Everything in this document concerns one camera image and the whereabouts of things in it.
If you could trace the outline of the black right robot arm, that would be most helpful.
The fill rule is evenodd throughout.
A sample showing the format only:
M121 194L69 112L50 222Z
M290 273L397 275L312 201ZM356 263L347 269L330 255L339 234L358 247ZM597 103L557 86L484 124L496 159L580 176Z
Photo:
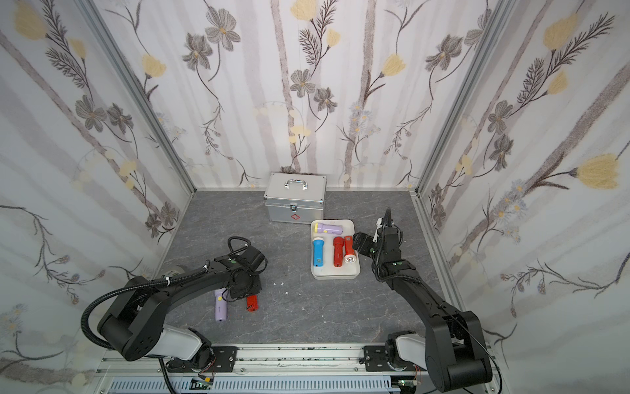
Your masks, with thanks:
M378 282L402 296L422 321L425 333L392 333L385 344L387 363L401 369L406 363L428 372L439 392L490 383L500 368L487 350L480 319L444 300L423 279L416 267L402 257L404 233L388 208L377 221L373 236L357 232L353 246L372 260Z

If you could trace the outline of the white plastic tray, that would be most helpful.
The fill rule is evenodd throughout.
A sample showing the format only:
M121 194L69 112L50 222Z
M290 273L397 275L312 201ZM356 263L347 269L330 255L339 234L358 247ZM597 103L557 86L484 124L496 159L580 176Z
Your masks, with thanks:
M344 228L342 235L317 234L313 231L314 225L318 222L339 225ZM349 219L338 220L316 220L311 223L311 274L318 280L351 280L360 274L359 254L356 252L357 261L355 264L344 264L340 268L333 265L333 240L337 236L345 239L346 236L354 235L354 223ZM325 240L324 246L324 265L321 268L313 266L313 239L321 237Z

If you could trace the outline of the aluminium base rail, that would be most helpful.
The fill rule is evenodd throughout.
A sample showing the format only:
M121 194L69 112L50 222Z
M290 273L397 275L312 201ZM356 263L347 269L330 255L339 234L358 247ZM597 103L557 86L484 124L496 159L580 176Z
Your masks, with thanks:
M175 392L171 378L194 378L212 382L216 377L390 377L392 393L436 393L428 372L412 365L392 369L382 346L366 344L224 345L218 361L208 370L168 372L158 362L144 358L127 362L113 351L106 352L98 366L89 393L106 393L115 378L163 378Z

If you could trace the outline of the roll of clear tape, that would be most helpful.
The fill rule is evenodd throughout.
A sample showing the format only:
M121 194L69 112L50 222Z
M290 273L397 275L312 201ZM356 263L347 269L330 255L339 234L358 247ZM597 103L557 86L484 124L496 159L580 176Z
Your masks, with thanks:
M161 277L175 277L175 276L182 275L185 272L186 272L186 268L177 265L177 266L173 266L173 267L162 270L162 272L160 273L160 276Z

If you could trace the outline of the silver aluminium first aid case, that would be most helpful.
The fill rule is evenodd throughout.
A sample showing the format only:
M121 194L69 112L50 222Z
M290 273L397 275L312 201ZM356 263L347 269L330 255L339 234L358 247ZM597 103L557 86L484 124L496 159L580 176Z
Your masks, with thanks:
M273 172L263 200L272 222L310 224L323 220L325 194L325 176Z

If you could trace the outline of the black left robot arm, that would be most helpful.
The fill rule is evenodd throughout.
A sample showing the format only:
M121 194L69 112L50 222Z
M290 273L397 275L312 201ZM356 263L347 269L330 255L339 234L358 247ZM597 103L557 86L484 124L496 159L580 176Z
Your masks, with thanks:
M175 308L211 292L227 294L231 301L259 294L267 257L241 236L230 237L227 245L227 254L199 269L151 281L135 277L123 288L98 297L81 315L82 333L126 361L144 357L191 361L210 351L210 341L197 331L168 328L165 322Z

